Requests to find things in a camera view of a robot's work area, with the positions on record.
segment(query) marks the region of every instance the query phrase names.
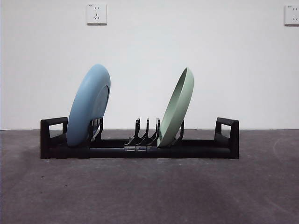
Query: plate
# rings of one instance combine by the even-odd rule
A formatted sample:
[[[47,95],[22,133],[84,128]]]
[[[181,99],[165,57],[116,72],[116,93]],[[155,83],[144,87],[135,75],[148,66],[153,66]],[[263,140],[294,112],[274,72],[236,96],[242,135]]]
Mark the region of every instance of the plate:
[[[85,75],[75,96],[66,131],[68,146],[77,146],[88,139],[91,120],[104,116],[110,93],[107,69],[94,65]]]
[[[170,145],[186,115],[194,88],[194,77],[186,68],[178,80],[160,125],[158,147]]]

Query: white wall outlet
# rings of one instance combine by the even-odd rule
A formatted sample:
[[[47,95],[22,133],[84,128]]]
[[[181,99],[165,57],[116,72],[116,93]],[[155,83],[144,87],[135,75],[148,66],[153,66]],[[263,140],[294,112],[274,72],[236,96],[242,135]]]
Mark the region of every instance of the white wall outlet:
[[[107,24],[107,5],[106,4],[87,5],[86,22],[88,25]]]
[[[299,25],[299,5],[285,6],[285,25]]]

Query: concrete floor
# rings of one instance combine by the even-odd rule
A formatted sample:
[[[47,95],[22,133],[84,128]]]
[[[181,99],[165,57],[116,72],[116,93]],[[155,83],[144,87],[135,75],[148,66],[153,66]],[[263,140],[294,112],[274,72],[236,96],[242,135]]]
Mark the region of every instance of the concrete floor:
[[[240,131],[239,160],[41,160],[39,131],[1,131],[1,224],[101,223],[299,223],[299,130]]]

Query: green plate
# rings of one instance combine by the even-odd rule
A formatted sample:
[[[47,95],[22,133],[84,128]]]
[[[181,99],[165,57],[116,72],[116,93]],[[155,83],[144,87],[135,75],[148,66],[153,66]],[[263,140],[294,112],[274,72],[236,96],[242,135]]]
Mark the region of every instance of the green plate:
[[[160,125],[158,147],[170,145],[186,115],[194,88],[194,77],[186,68],[178,80]]]

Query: white wall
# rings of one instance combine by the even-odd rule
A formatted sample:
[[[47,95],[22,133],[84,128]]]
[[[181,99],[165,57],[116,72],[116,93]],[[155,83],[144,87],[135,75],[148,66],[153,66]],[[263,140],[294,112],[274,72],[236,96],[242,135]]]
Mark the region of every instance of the white wall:
[[[107,0],[108,25],[87,26],[88,0],[1,1],[1,129],[68,116],[95,63],[111,76],[105,128],[163,117],[186,66],[195,76],[185,127],[216,117],[242,129],[299,128],[294,0]]]

